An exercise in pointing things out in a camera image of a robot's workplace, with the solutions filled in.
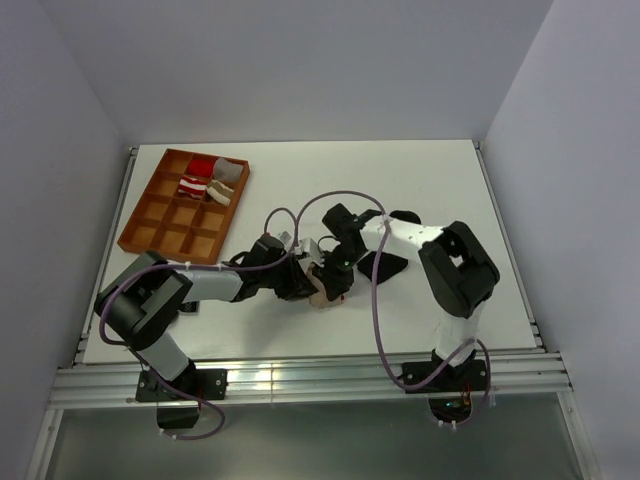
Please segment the beige red sock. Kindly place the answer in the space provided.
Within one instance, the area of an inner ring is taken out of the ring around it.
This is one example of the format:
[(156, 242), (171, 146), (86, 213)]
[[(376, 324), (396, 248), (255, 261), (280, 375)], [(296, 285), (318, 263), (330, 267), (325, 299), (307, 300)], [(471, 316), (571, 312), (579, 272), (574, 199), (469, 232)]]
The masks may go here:
[(339, 282), (324, 269), (311, 262), (306, 269), (306, 278), (316, 289), (316, 292), (308, 297), (309, 304), (316, 309), (326, 309), (339, 306), (345, 301), (345, 292)]

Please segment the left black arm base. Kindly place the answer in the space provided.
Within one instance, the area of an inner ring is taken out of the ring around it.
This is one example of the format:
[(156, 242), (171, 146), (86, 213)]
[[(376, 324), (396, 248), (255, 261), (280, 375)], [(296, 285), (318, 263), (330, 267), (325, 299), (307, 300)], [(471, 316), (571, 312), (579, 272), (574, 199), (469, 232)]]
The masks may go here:
[[(166, 380), (164, 386), (151, 371), (143, 370), (138, 379), (135, 393), (137, 403), (167, 403), (190, 401), (176, 393), (176, 390), (200, 400), (218, 401), (226, 396), (228, 371), (226, 369), (197, 369), (188, 367), (173, 381)], [(193, 428), (200, 420), (204, 407), (195, 406), (160, 407), (156, 409), (156, 421), (159, 428), (182, 433)]]

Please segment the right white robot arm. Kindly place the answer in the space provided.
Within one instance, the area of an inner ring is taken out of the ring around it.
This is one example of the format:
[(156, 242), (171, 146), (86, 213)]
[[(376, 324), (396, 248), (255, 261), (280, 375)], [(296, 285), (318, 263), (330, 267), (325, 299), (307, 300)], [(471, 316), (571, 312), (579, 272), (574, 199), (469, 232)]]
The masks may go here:
[(443, 326), (432, 357), (435, 383), (452, 390), (468, 374), (466, 363), (475, 355), (480, 314), (500, 282), (494, 261), (470, 227), (461, 221), (427, 226), (408, 219), (407, 212), (385, 215), (367, 210), (360, 215), (339, 203), (322, 218), (337, 241), (314, 269), (327, 298), (335, 300), (353, 283), (359, 270), (377, 287), (414, 263), (423, 269), (433, 299), (443, 311)]

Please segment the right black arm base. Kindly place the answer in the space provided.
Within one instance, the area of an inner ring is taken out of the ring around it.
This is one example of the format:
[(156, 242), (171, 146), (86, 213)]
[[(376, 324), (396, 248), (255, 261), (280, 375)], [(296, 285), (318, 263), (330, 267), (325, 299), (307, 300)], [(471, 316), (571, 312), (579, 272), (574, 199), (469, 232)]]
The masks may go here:
[(431, 415), (438, 425), (459, 427), (474, 407), (483, 406), (491, 388), (491, 367), (485, 360), (471, 359), (457, 367), (446, 366), (428, 384), (407, 394), (427, 394)]

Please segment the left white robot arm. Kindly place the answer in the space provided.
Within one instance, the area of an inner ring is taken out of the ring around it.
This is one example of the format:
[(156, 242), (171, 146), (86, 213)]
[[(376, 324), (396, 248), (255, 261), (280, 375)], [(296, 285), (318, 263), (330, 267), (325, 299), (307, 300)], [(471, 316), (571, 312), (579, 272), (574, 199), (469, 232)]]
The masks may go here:
[(183, 399), (195, 386), (193, 361), (168, 333), (180, 307), (208, 300), (242, 302), (261, 289), (285, 301), (318, 292), (294, 253), (264, 234), (250, 250), (219, 265), (170, 263), (147, 251), (98, 294), (94, 312), (104, 343), (129, 349), (160, 375), (164, 393)]

